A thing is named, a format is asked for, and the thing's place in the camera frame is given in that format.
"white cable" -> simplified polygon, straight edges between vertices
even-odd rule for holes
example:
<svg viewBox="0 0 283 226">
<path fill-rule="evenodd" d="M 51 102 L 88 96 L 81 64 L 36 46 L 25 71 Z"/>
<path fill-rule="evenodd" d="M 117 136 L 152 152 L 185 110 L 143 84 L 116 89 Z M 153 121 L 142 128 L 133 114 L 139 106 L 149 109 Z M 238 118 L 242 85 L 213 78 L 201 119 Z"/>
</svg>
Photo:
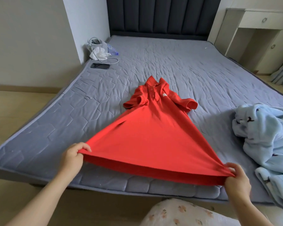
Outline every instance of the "white cable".
<svg viewBox="0 0 283 226">
<path fill-rule="evenodd" d="M 100 41 L 98 38 L 96 38 L 96 37 L 92 37 L 89 41 L 88 41 L 88 45 L 90 46 L 90 48 L 91 48 L 91 52 L 93 51 L 93 48 L 92 48 L 92 39 L 97 39 L 98 41 Z M 112 64 L 117 64 L 118 62 L 119 62 L 119 59 L 118 58 L 113 58 L 113 57 L 111 57 L 111 58 L 107 58 L 107 59 L 116 59 L 117 61 L 115 62 L 115 63 L 104 63 L 102 60 L 99 60 L 99 58 L 97 57 L 97 55 L 95 54 L 95 53 L 93 53 L 94 54 L 94 56 L 97 58 L 97 60 L 98 61 L 100 61 L 102 64 L 108 64 L 108 65 L 112 65 Z"/>
</svg>

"forearm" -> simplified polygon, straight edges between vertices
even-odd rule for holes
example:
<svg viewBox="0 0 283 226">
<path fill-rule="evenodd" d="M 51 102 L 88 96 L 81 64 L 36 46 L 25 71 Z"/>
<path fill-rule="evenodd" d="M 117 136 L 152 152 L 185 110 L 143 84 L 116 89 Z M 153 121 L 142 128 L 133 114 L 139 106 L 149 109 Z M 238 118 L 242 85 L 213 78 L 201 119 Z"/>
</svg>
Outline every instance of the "forearm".
<svg viewBox="0 0 283 226">
<path fill-rule="evenodd" d="M 6 226 L 46 226 L 69 182 L 57 175 Z"/>
<path fill-rule="evenodd" d="M 249 199 L 230 199 L 241 226 L 273 226 Z"/>
</svg>

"hand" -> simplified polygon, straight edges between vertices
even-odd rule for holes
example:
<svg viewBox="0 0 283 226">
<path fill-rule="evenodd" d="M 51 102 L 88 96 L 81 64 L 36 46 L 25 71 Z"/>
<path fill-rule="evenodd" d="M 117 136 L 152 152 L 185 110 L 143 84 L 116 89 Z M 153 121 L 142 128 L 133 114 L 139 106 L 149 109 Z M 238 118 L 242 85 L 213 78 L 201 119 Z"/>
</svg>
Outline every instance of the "hand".
<svg viewBox="0 0 283 226">
<path fill-rule="evenodd" d="M 83 165 L 83 154 L 78 153 L 82 148 L 91 152 L 90 146 L 86 143 L 75 143 L 71 145 L 62 155 L 60 169 L 57 175 L 71 182 L 79 173 Z"/>
<path fill-rule="evenodd" d="M 228 198 L 232 202 L 250 201 L 251 185 L 242 167 L 235 163 L 226 163 L 226 167 L 234 168 L 232 172 L 235 177 L 228 177 L 225 181 L 224 188 Z"/>
</svg>

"person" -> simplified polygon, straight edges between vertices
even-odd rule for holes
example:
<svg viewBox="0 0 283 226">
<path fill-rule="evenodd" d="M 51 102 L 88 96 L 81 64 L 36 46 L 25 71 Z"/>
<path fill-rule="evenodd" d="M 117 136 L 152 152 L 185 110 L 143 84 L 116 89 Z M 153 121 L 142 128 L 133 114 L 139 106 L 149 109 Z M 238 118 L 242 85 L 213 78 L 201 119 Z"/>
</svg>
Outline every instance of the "person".
<svg viewBox="0 0 283 226">
<path fill-rule="evenodd" d="M 83 155 L 78 153 L 78 150 L 82 148 L 91 151 L 88 144 L 78 143 L 71 145 L 63 153 L 57 175 L 6 226 L 45 226 L 48 224 L 62 193 L 83 165 Z M 240 224 L 242 226 L 272 226 L 251 203 L 250 182 L 241 166 L 235 163 L 226 163 L 225 166 L 233 168 L 235 174 L 235 177 L 226 179 L 225 190 Z M 168 199 L 155 205 L 141 225 L 239 225 L 236 223 L 238 221 L 235 219 L 227 218 L 183 200 Z"/>
</svg>

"black phone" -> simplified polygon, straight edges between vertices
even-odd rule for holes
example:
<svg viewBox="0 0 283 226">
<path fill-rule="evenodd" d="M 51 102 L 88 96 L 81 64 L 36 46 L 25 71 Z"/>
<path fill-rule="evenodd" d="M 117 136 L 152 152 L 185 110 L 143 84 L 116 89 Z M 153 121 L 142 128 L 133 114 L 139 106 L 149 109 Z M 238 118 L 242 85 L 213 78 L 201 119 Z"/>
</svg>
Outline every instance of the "black phone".
<svg viewBox="0 0 283 226">
<path fill-rule="evenodd" d="M 109 69 L 110 65 L 109 64 L 102 64 L 102 63 L 93 63 L 91 64 L 91 68 L 99 68 L 99 69 Z"/>
</svg>

